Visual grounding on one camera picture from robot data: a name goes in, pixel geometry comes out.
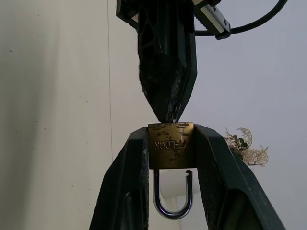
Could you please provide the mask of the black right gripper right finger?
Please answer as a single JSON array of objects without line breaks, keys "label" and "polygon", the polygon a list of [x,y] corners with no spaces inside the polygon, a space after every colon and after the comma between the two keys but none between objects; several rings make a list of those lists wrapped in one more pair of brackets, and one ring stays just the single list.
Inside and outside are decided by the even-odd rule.
[{"label": "black right gripper right finger", "polygon": [[286,230],[252,170],[215,130],[193,131],[208,230]]}]

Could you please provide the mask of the brass padlock with steel shackle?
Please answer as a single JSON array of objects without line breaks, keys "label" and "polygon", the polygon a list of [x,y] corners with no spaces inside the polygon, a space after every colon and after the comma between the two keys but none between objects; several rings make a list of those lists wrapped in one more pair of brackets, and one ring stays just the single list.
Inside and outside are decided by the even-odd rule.
[{"label": "brass padlock with steel shackle", "polygon": [[[148,125],[149,169],[153,170],[153,202],[160,215],[177,220],[185,217],[193,203],[191,168],[196,168],[192,122]],[[186,201],[178,211],[167,210],[160,199],[160,170],[186,169]]]}]

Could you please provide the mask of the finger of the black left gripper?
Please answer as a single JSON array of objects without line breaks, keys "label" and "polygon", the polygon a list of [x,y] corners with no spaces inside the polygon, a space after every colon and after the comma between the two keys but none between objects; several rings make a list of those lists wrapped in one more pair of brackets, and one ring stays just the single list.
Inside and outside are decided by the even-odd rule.
[{"label": "finger of the black left gripper", "polygon": [[197,77],[194,4],[191,0],[176,0],[176,31],[172,41],[177,48],[177,66],[168,107],[168,119],[179,120],[185,110]]},{"label": "finger of the black left gripper", "polygon": [[182,22],[186,0],[141,0],[139,8],[139,76],[144,95],[160,122],[178,114],[177,86],[187,66]]}]

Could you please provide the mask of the dried white flower sprig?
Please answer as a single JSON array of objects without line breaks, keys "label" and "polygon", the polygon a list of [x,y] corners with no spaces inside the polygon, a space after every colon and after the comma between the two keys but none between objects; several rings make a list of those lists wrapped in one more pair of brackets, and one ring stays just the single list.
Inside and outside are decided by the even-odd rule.
[{"label": "dried white flower sprig", "polygon": [[241,136],[231,134],[228,129],[225,129],[225,141],[230,150],[238,156],[247,166],[261,166],[264,167],[269,161],[268,146],[260,148],[253,148],[253,136],[248,128],[240,127],[238,130]]}]

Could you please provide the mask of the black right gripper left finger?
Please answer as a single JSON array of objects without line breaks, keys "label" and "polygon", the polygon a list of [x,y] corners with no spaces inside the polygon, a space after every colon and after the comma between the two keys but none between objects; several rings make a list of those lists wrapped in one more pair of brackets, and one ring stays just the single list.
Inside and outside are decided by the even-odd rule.
[{"label": "black right gripper left finger", "polygon": [[149,133],[132,132],[104,175],[89,230],[149,229]]}]

